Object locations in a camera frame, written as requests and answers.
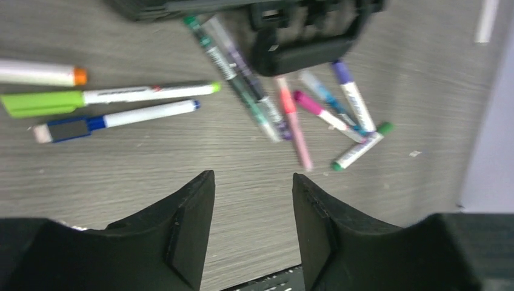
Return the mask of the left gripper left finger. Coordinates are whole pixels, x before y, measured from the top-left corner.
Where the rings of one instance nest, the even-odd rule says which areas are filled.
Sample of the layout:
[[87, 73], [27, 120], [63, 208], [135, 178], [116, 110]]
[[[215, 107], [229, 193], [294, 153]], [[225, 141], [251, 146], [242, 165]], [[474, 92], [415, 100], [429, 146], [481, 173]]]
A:
[[109, 224], [1, 219], [2, 290], [198, 290], [215, 200], [206, 170], [175, 193]]

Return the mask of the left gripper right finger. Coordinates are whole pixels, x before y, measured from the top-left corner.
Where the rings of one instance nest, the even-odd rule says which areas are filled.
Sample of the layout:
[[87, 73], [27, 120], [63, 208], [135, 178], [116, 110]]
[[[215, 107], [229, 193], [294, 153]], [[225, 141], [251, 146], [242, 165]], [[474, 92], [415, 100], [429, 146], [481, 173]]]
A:
[[448, 216], [397, 227], [293, 175], [296, 219], [307, 290], [481, 290], [459, 249]]

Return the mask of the lime green cap marker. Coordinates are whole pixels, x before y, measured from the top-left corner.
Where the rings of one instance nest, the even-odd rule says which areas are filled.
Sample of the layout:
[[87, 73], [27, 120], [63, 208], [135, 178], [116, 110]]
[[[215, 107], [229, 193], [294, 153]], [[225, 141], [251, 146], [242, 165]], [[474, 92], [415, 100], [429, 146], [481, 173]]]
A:
[[220, 91], [219, 82], [192, 85], [154, 85], [103, 90], [15, 93], [1, 96], [12, 118], [66, 114], [91, 104], [140, 102], [210, 95]]

